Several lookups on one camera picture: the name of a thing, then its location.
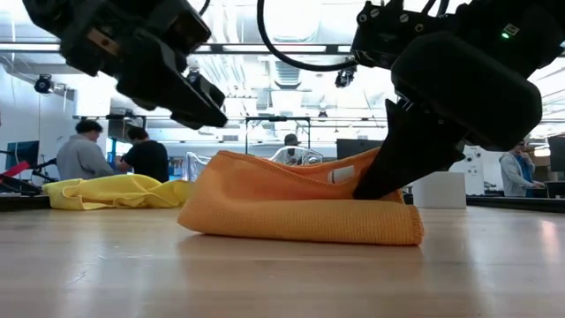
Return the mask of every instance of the yellow towel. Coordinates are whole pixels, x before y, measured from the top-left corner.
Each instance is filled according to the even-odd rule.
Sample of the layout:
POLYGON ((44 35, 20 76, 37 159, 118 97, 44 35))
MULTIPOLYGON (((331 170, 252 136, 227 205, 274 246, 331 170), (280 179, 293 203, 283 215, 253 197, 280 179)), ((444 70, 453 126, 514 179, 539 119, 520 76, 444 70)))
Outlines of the yellow towel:
POLYGON ((178 222, 206 234, 260 239, 419 245, 418 210, 400 191, 353 200, 378 150, 308 166, 221 151, 194 183, 178 222))
POLYGON ((188 199, 192 184, 161 182, 141 175, 121 175, 92 180, 66 180, 47 184, 43 191, 52 208, 176 208, 188 199))

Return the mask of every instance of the black shirt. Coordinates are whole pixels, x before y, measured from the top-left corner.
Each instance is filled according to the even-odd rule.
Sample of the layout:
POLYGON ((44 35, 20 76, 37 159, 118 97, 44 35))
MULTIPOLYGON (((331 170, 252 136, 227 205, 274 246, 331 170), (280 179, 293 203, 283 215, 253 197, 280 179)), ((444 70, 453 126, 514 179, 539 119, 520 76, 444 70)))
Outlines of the black shirt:
POLYGON ((148 176, 162 183, 169 181, 167 149, 157 141, 148 140, 134 145, 122 160, 133 167, 135 174, 148 176))

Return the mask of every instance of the wooden table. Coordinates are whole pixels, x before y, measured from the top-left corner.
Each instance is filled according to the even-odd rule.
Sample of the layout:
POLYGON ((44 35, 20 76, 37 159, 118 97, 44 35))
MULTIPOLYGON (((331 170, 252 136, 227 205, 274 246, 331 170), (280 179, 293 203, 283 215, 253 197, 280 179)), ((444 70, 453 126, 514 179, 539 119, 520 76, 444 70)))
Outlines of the wooden table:
POLYGON ((1 316, 565 316, 561 215, 427 210, 412 248, 200 236, 176 214, 0 214, 1 316))

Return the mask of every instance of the orange towel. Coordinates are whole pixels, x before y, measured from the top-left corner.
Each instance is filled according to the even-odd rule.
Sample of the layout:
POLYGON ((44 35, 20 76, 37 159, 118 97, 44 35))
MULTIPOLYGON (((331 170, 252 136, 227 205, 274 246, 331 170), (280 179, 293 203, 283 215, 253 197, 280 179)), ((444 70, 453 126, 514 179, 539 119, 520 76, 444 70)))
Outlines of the orange towel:
POLYGON ((378 149, 332 163, 287 166, 221 151, 199 175, 178 223, 206 234, 258 239, 419 245, 423 226, 402 193, 352 193, 378 149))

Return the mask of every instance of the towel label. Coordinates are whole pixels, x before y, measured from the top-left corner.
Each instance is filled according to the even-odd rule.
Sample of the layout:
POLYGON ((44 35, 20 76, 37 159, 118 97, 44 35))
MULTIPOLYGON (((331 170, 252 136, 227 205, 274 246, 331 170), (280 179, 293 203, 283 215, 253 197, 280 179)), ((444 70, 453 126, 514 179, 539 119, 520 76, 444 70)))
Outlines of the towel label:
POLYGON ((355 167, 349 166, 332 170, 328 173, 328 183, 337 184, 355 176, 355 167))

